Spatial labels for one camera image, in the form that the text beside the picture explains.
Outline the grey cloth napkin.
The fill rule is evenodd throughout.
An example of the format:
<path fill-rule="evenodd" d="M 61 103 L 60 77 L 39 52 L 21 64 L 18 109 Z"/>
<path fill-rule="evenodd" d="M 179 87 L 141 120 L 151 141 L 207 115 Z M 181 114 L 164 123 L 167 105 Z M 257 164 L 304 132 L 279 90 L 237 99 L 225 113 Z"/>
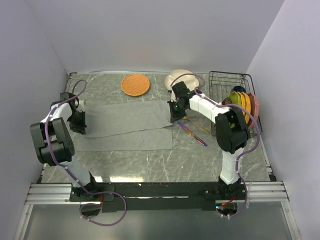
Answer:
<path fill-rule="evenodd" d="M 173 137 L 165 100 L 88 106 L 80 152 L 171 150 Z"/>

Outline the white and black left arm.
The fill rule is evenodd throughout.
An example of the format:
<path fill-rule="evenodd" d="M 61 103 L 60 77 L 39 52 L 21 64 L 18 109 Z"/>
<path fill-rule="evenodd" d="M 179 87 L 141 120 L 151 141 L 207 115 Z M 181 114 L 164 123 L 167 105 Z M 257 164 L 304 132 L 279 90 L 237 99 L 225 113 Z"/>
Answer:
<path fill-rule="evenodd" d="M 71 180 L 71 192 L 81 200 L 94 201 L 99 188 L 93 175 L 75 158 L 75 146 L 69 131 L 86 134 L 86 112 L 78 96 L 60 94 L 48 115 L 30 126 L 30 134 L 38 160 L 63 171 Z"/>

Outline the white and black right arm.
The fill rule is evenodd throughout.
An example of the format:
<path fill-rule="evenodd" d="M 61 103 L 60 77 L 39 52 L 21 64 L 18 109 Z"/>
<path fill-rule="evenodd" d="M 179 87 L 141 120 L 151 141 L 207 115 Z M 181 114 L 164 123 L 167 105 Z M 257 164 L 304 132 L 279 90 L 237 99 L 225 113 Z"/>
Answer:
<path fill-rule="evenodd" d="M 192 110 L 214 124 L 216 141 L 222 150 L 222 169 L 212 193 L 222 199 L 232 198 L 240 189 L 239 164 L 250 138 L 243 111 L 238 107 L 221 106 L 205 94 L 190 90 L 183 81 L 172 83 L 170 92 L 173 99 L 167 103 L 171 123 L 186 117 L 186 110 Z"/>

